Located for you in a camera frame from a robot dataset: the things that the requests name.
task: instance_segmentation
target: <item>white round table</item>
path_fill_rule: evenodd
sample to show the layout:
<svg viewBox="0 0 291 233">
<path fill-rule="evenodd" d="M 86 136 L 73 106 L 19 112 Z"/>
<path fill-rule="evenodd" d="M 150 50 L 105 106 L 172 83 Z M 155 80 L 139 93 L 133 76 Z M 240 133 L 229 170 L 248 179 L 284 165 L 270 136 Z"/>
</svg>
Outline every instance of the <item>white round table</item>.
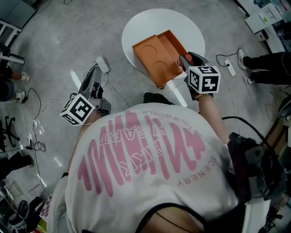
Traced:
<svg viewBox="0 0 291 233">
<path fill-rule="evenodd" d="M 130 63 L 146 73 L 141 62 L 134 55 L 132 46 L 164 31 L 171 30 L 187 52 L 205 55 L 203 35 L 196 24 L 185 15 L 169 9 L 145 10 L 126 24 L 122 33 L 122 48 Z"/>
</svg>

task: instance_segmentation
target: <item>pink graphic print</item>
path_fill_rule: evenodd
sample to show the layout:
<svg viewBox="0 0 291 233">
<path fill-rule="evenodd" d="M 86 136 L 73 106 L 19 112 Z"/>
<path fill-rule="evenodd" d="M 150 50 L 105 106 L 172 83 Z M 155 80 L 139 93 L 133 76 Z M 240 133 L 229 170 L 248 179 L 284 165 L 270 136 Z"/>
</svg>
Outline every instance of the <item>pink graphic print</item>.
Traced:
<svg viewBox="0 0 291 233">
<path fill-rule="evenodd" d="M 115 162 L 115 159 L 113 157 L 113 154 L 112 154 L 109 142 L 108 142 L 106 128 L 102 127 L 101 132 L 100 132 L 100 154 L 103 153 L 104 149 L 105 149 L 107 160 L 110 164 L 110 167 L 111 167 L 111 170 L 112 170 L 112 173 L 114 175 L 116 182 L 121 186 L 124 185 L 124 181 L 123 181 L 121 174 L 118 170 L 117 164 Z"/>
<path fill-rule="evenodd" d="M 111 182 L 111 179 L 110 179 L 110 176 L 109 176 L 109 173 L 107 171 L 106 164 L 105 164 L 104 146 L 100 146 L 100 155 L 98 156 L 96 141 L 92 140 L 90 142 L 88 152 L 89 152 L 88 153 L 88 157 L 89 158 L 90 157 L 92 157 L 92 158 L 94 157 L 94 159 L 95 159 L 98 171 L 100 173 L 101 179 L 103 181 L 103 184 L 104 184 L 104 187 L 105 187 L 105 190 L 106 190 L 108 196 L 112 197 L 113 196 L 113 188 L 112 188 L 112 182 Z M 93 178 L 95 186 L 96 186 L 96 192 L 100 193 L 98 191 L 99 190 L 98 186 L 100 184 L 98 182 L 98 177 L 97 177 L 95 166 L 93 164 L 93 160 L 90 161 L 90 169 L 91 169 L 91 172 L 92 172 L 92 176 L 93 177 L 95 176 L 97 178 L 97 179 Z"/>
<path fill-rule="evenodd" d="M 78 179 L 81 180 L 83 179 L 84 185 L 86 190 L 90 191 L 91 190 L 91 183 L 89 179 L 89 173 L 88 169 L 86 166 L 86 161 L 85 161 L 85 156 L 83 155 L 79 169 L 78 169 Z"/>
<path fill-rule="evenodd" d="M 185 138 L 186 138 L 186 145 L 188 147 L 193 148 L 193 152 L 197 160 L 201 159 L 201 152 L 206 150 L 205 144 L 202 141 L 201 137 L 198 135 L 197 132 L 192 134 L 189 130 L 183 129 Z"/>
<path fill-rule="evenodd" d="M 121 130 L 123 130 L 121 116 L 115 117 L 115 131 L 113 131 L 113 123 L 112 120 L 108 121 L 109 126 L 109 135 L 111 139 L 111 143 L 113 146 L 113 150 L 115 152 L 116 159 L 118 161 L 119 168 L 124 179 L 127 182 L 131 181 L 131 176 L 129 172 L 129 168 L 127 166 L 126 158 L 123 151 L 122 140 L 121 140 Z"/>
<path fill-rule="evenodd" d="M 151 119 L 149 116 L 145 116 L 145 121 L 150 127 L 151 137 L 152 137 L 154 144 L 155 144 L 155 147 L 156 147 L 156 152 L 158 154 L 158 158 L 160 161 L 160 165 L 161 165 L 161 169 L 162 169 L 164 178 L 165 178 L 165 180 L 168 180 L 168 179 L 170 179 L 170 174 L 169 174 L 166 162 L 165 162 L 164 153 L 162 151 L 161 144 L 160 144 L 158 136 L 156 134 L 156 130 L 155 130 L 154 125 L 151 122 Z"/>
<path fill-rule="evenodd" d="M 169 156 L 176 173 L 181 171 L 181 157 L 183 157 L 189 170 L 194 171 L 196 169 L 197 161 L 201 159 L 201 153 L 206 150 L 205 144 L 197 132 L 192 133 L 188 129 L 180 128 L 172 122 L 167 123 L 171 129 L 170 134 L 174 138 L 174 143 L 171 145 L 163 125 L 157 118 L 150 119 L 147 115 L 145 116 L 145 121 L 149 126 L 165 180 L 170 179 L 165 160 L 166 154 Z M 78 180 L 84 182 L 87 191 L 90 191 L 93 185 L 97 194 L 102 193 L 102 190 L 105 189 L 107 195 L 112 197 L 113 180 L 110 177 L 109 169 L 111 169 L 118 186 L 123 186 L 124 180 L 130 182 L 133 174 L 130 174 L 126 159 L 130 159 L 136 175 L 140 174 L 141 170 L 147 170 L 147 168 L 149 168 L 150 174 L 156 174 L 156 165 L 137 114 L 127 111 L 125 113 L 125 124 L 126 127 L 123 125 L 122 116 L 116 116 L 115 124 L 113 124 L 112 120 L 108 121 L 109 132 L 106 127 L 101 128 L 98 144 L 99 151 L 97 150 L 96 141 L 94 139 L 91 140 L 88 148 L 89 164 L 86 164 L 85 156 L 83 156 L 77 173 Z M 155 128 L 159 129 L 167 152 L 162 151 L 161 141 L 159 141 Z M 186 148 L 192 148 L 195 160 L 189 158 Z M 125 150 L 127 150 L 129 158 L 125 157 Z"/>
<path fill-rule="evenodd" d="M 155 161 L 153 160 L 150 148 L 146 141 L 142 126 L 138 120 L 137 114 L 130 111 L 125 112 L 126 128 L 122 131 L 122 137 L 131 158 L 131 162 L 136 174 L 140 174 L 141 168 L 147 169 L 146 159 L 149 163 L 151 174 L 156 173 Z"/>
<path fill-rule="evenodd" d="M 186 148 L 185 148 L 185 144 L 183 141 L 183 136 L 182 136 L 180 128 L 172 122 L 169 123 L 170 127 L 172 128 L 174 141 L 175 141 L 175 153 L 174 153 L 172 148 L 171 148 L 169 138 L 165 134 L 165 130 L 164 130 L 161 122 L 157 118 L 154 118 L 153 122 L 158 126 L 158 128 L 162 132 L 162 137 L 163 137 L 164 143 L 166 145 L 166 148 L 167 148 L 167 151 L 168 151 L 168 154 L 169 154 L 169 157 L 171 159 L 171 162 L 172 162 L 172 165 L 173 165 L 175 172 L 180 173 L 181 155 L 183 156 L 188 168 L 191 171 L 194 171 L 197 167 L 197 162 L 195 160 L 190 160 L 190 158 L 187 154 Z"/>
</svg>

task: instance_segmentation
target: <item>gray concrete floor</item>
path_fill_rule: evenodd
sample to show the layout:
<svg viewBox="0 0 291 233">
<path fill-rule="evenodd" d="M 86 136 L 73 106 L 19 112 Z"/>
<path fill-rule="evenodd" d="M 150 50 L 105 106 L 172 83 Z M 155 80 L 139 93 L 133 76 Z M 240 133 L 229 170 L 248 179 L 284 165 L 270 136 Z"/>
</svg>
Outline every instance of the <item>gray concrete floor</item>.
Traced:
<svg viewBox="0 0 291 233">
<path fill-rule="evenodd" d="M 245 49 L 250 56 L 267 53 L 245 24 L 243 13 L 231 0 L 180 0 L 178 4 L 162 4 L 155 0 L 73 0 L 69 5 L 63 5 L 62 2 L 53 0 L 47 9 L 34 16 L 12 46 L 13 53 L 25 57 L 23 66 L 13 65 L 13 68 L 26 71 L 31 77 L 29 83 L 18 82 L 15 88 L 26 91 L 30 87 L 34 88 L 41 98 L 42 106 L 50 99 L 77 92 L 72 78 L 77 77 L 80 80 L 83 71 L 94 65 L 95 58 L 103 56 L 110 66 L 108 85 L 113 86 L 129 106 L 142 103 L 143 94 L 148 91 L 162 93 L 170 101 L 179 104 L 175 96 L 178 90 L 188 107 L 198 111 L 197 103 L 191 100 L 183 80 L 173 81 L 172 88 L 167 85 L 164 90 L 158 90 L 126 59 L 121 46 L 123 28 L 133 16 L 147 9 L 168 8 L 189 17 L 200 28 L 206 43 L 205 57 L 213 65 L 217 65 L 216 54 L 231 54 L 238 47 Z M 221 115 L 233 116 L 236 113 L 262 134 L 266 134 L 273 124 L 268 118 L 276 117 L 276 107 L 265 105 L 274 104 L 270 90 L 275 87 L 248 85 L 246 76 L 237 65 L 237 57 L 233 56 L 230 60 L 237 75 L 231 77 L 228 70 L 222 68 L 225 78 L 221 80 L 220 92 L 214 97 Z M 113 112 L 126 109 L 122 100 L 110 89 L 105 90 L 104 97 L 111 102 Z M 53 192 L 65 172 L 80 129 L 71 127 L 59 117 L 63 105 L 63 102 L 52 103 L 43 111 L 41 125 L 44 133 L 37 136 L 47 147 L 46 152 L 37 152 L 36 155 L 40 175 L 47 185 L 48 193 Z M 30 91 L 25 104 L 6 103 L 1 108 L 3 118 L 6 115 L 16 118 L 15 130 L 23 146 L 28 145 L 28 138 L 21 119 L 27 113 L 25 118 L 32 124 L 29 113 L 34 118 L 39 107 L 37 96 Z M 234 120 L 225 123 L 229 132 L 238 132 L 239 128 L 242 136 L 258 139 L 243 123 Z M 32 151 L 25 152 L 34 156 Z M 9 182 L 15 180 L 23 192 L 22 196 L 16 198 L 16 202 L 22 199 L 31 200 L 41 192 L 40 187 L 29 192 L 40 183 L 37 174 L 35 166 L 14 171 L 7 177 Z"/>
</svg>

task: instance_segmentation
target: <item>black pants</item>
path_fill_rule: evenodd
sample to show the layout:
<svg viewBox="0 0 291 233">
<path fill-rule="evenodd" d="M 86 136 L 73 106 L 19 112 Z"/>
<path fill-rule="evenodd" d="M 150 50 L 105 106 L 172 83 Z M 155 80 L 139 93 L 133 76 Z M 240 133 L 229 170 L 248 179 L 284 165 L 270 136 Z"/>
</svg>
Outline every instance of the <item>black pants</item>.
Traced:
<svg viewBox="0 0 291 233">
<path fill-rule="evenodd" d="M 144 104 L 147 103 L 161 103 L 161 104 L 169 104 L 174 105 L 172 102 L 168 101 L 166 97 L 164 97 L 162 94 L 154 94 L 147 92 L 144 94 Z"/>
<path fill-rule="evenodd" d="M 26 167 L 30 165 L 31 157 L 21 156 L 20 152 L 17 152 L 14 156 L 12 156 L 10 159 L 1 159 L 0 160 L 0 180 L 3 180 L 8 176 L 8 174 L 14 170 L 17 170 L 22 167 Z"/>
<path fill-rule="evenodd" d="M 291 54 L 280 52 L 250 58 L 244 57 L 244 65 L 251 70 L 264 69 L 269 71 L 252 72 L 250 78 L 257 83 L 291 85 Z"/>
</svg>

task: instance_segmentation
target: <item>electronic device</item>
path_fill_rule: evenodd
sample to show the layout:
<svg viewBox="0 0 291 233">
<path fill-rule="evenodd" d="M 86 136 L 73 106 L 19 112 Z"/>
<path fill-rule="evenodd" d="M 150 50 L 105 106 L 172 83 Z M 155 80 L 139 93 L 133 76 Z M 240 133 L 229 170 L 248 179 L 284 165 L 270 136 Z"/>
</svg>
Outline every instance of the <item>electronic device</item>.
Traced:
<svg viewBox="0 0 291 233">
<path fill-rule="evenodd" d="M 95 61 L 96 61 L 97 65 L 99 66 L 99 68 L 101 69 L 103 74 L 109 72 L 109 68 L 101 56 L 97 57 Z"/>
<path fill-rule="evenodd" d="M 225 60 L 224 64 L 226 65 L 228 71 L 230 72 L 231 76 L 233 77 L 234 75 L 236 75 L 235 69 L 233 68 L 231 61 L 230 60 Z"/>
<path fill-rule="evenodd" d="M 217 93 L 219 91 L 221 74 L 216 66 L 210 66 L 207 59 L 189 52 L 188 55 L 180 55 L 179 60 L 187 74 L 184 81 L 188 87 L 199 94 Z"/>
<path fill-rule="evenodd" d="M 83 125 L 95 109 L 101 116 L 110 114 L 111 104 L 102 97 L 101 75 L 99 66 L 94 66 L 82 82 L 78 94 L 71 94 L 60 113 L 71 125 Z"/>
</svg>

